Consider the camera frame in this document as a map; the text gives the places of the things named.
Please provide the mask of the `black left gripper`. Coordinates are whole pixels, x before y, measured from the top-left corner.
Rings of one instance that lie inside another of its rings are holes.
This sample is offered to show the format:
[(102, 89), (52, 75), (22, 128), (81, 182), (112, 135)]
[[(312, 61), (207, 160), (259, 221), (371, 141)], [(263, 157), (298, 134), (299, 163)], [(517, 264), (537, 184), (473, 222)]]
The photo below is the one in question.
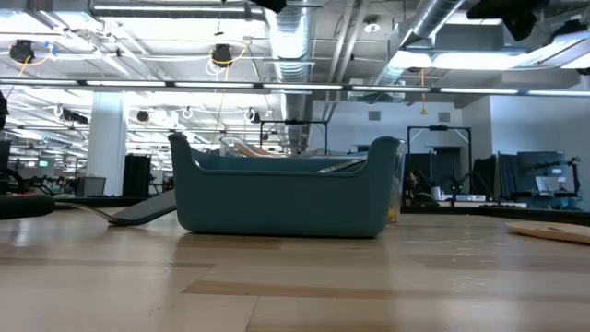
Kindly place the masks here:
[(251, 0), (253, 3), (274, 13), (280, 13), (286, 6), (287, 0)]

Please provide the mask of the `ribbed silver ventilation duct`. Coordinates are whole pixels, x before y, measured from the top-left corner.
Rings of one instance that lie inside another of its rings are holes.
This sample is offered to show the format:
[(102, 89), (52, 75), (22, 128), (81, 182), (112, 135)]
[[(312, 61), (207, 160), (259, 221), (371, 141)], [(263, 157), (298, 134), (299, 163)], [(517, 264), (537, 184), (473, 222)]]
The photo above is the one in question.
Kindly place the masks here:
[[(303, 84), (311, 82), (312, 10), (306, 7), (285, 6), (279, 13), (265, 10), (268, 38), (279, 83)], [(288, 91), (280, 97), (284, 120), (311, 121), (313, 99), (310, 92)]]

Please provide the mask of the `grey background box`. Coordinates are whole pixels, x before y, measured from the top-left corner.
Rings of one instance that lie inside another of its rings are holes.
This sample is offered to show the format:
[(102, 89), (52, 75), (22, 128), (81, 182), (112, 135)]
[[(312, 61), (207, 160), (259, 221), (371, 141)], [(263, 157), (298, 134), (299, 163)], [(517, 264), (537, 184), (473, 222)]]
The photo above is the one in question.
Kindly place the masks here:
[(77, 180), (76, 197), (102, 196), (106, 179), (104, 177), (80, 177)]

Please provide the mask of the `smooth silver ventilation duct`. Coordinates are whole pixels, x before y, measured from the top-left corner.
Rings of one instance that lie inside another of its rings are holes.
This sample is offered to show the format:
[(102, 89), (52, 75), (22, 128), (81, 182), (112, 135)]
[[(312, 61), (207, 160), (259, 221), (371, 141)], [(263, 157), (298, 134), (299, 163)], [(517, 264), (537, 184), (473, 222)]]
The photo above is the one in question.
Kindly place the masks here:
[(405, 70), (419, 67), (410, 63), (417, 57), (411, 55), (407, 47), (422, 44), (432, 49), (438, 31), (465, 1), (421, 0), (413, 17), (395, 25), (387, 43), (389, 59), (371, 85), (393, 86)]

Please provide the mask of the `long wooden slotted spatula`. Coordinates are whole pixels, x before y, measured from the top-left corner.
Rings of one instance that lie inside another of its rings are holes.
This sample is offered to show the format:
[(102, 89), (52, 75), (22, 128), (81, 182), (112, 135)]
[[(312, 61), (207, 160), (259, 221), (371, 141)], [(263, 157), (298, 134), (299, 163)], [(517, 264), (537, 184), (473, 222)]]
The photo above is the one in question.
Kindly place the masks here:
[(510, 232), (554, 241), (590, 245), (590, 227), (545, 221), (512, 221), (506, 224)]

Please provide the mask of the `white building column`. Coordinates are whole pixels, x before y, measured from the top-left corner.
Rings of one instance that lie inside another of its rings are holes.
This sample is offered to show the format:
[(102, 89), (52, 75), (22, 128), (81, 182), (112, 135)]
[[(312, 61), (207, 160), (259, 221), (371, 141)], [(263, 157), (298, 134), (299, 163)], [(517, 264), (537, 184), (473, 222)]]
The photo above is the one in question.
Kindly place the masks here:
[(123, 192), (128, 115), (122, 92), (93, 94), (87, 174), (105, 179), (106, 196), (120, 196)]

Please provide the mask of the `background computer monitor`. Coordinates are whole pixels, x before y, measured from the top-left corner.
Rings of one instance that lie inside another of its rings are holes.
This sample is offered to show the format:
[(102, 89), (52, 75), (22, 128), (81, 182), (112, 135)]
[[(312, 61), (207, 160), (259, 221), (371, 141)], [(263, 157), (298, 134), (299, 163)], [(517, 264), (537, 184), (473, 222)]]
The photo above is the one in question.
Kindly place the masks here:
[(516, 154), (521, 177), (564, 177), (567, 160), (562, 151), (532, 151)]

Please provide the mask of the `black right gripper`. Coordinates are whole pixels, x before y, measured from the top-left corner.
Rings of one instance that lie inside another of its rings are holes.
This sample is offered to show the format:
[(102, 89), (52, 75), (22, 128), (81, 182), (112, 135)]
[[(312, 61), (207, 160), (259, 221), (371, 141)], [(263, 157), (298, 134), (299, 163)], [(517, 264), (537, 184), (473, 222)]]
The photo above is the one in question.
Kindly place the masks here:
[(516, 41), (530, 36), (537, 23), (536, 13), (549, 0), (479, 0), (467, 12), (469, 19), (500, 19)]

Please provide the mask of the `black background stand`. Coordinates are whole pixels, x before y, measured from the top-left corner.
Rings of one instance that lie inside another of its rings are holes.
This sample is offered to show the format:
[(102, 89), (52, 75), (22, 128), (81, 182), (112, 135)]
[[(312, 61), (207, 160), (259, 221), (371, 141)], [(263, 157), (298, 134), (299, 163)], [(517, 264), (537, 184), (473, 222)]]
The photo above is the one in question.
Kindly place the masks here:
[(579, 172), (578, 172), (579, 164), (580, 164), (580, 159), (578, 157), (573, 157), (568, 162), (568, 165), (572, 169), (572, 181), (573, 181), (574, 196), (569, 200), (567, 208), (569, 210), (575, 210), (575, 211), (581, 210), (581, 208), (579, 207), (579, 202), (582, 200), (581, 192), (580, 192), (581, 183), (580, 183)]

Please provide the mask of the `black background cabinet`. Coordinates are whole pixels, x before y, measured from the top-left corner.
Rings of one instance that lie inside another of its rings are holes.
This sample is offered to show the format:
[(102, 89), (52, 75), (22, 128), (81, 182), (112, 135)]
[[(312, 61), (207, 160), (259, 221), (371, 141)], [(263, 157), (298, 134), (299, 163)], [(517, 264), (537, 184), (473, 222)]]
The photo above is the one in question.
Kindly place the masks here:
[(123, 196), (145, 198), (149, 196), (151, 157), (128, 154), (124, 161)]

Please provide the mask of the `person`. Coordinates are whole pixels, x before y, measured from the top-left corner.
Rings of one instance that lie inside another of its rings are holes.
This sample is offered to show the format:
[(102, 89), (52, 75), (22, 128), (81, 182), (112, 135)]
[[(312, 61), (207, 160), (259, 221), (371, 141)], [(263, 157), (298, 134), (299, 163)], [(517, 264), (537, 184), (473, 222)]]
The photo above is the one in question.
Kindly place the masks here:
[(423, 173), (419, 170), (410, 171), (406, 179), (406, 198), (410, 204), (417, 194), (428, 194), (430, 188), (428, 182), (425, 180)]

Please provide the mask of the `black spatula with silver neck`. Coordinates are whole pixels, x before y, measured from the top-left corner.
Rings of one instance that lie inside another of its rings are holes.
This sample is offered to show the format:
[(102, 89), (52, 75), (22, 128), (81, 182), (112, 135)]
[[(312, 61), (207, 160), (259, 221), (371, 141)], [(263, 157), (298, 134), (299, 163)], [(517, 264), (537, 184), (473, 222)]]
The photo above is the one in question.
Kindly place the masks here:
[(0, 196), (0, 220), (39, 218), (59, 208), (76, 208), (105, 219), (113, 226), (135, 227), (176, 209), (173, 190), (151, 198), (86, 197), (55, 198), (41, 194)]

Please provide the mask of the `long ceiling light strip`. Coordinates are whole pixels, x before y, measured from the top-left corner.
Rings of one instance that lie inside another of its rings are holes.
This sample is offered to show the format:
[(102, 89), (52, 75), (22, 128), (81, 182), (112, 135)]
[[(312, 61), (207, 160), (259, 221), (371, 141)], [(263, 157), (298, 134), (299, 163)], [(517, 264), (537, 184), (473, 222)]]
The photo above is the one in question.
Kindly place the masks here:
[(0, 85), (44, 89), (107, 89), (150, 91), (255, 90), (287, 92), (412, 93), (444, 95), (497, 95), (518, 97), (554, 97), (590, 99), (590, 90), (570, 89), (495, 89), (425, 86), (368, 86), (349, 84), (267, 83), (240, 81), (167, 81), (167, 80), (87, 80), (0, 77)]

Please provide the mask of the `short wooden slotted spatula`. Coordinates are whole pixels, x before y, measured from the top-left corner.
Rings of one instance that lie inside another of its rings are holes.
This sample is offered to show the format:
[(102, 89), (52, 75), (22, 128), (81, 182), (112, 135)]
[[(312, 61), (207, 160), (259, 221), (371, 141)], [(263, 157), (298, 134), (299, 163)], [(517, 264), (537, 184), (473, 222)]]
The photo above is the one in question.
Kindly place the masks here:
[(234, 144), (235, 149), (240, 152), (243, 156), (245, 157), (249, 157), (249, 158), (275, 158), (275, 154), (272, 154), (266, 150), (263, 150), (261, 148), (252, 146), (248, 143), (235, 143)]

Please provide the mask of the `teal plastic bin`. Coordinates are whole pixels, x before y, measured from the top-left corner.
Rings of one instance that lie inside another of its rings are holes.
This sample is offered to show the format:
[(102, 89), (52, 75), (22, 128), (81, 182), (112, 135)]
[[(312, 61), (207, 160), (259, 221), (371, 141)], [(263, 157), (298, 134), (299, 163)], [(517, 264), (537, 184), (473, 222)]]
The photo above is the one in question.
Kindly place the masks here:
[(169, 137), (177, 217), (194, 233), (374, 238), (386, 227), (400, 140), (382, 136), (353, 170), (335, 159), (224, 158)]

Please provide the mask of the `black background rig frame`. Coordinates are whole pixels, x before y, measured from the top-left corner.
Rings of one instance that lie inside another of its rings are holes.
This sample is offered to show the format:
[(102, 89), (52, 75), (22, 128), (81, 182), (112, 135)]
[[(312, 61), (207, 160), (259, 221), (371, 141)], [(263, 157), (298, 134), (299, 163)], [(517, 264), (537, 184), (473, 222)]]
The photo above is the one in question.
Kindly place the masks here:
[[(423, 153), (412, 153), (414, 141), (422, 133), (453, 133), (464, 143), (461, 147), (425, 146)], [(413, 125), (407, 127), (407, 156), (405, 176), (413, 179), (418, 189), (438, 185), (449, 195), (469, 194), (473, 180), (473, 146), (470, 127), (448, 126), (445, 124)]]
[(268, 135), (277, 135), (279, 145), (288, 154), (299, 155), (307, 151), (311, 130), (315, 125), (324, 127), (324, 154), (328, 154), (328, 122), (321, 120), (261, 120), (259, 122), (259, 146), (262, 147)]

